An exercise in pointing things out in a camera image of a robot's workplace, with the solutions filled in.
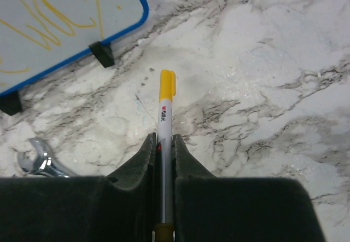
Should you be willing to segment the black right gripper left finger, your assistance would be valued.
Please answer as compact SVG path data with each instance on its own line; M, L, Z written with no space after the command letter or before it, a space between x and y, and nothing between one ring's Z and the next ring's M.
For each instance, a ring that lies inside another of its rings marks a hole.
M1 241L151 241L155 149L107 176L1 178Z

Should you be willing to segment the blue framed whiteboard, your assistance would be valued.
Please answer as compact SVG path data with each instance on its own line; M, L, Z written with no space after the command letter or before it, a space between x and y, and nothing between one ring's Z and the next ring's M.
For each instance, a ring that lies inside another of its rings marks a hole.
M143 25L147 0L1 0L1 111L22 111L19 90L92 54L115 60L114 40Z

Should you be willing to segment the yellow capped white marker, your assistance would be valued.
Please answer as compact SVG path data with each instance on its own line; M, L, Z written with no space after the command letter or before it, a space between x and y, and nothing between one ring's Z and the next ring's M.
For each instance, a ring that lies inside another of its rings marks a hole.
M157 215L155 241L174 241L173 172L172 172L172 102L176 94L176 75L160 74L159 114L157 123L156 180Z

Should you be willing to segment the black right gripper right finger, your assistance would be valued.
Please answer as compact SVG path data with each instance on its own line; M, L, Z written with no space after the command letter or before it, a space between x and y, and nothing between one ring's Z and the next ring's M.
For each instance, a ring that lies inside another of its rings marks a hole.
M176 241L324 241L311 199L283 177L216 177L173 139Z

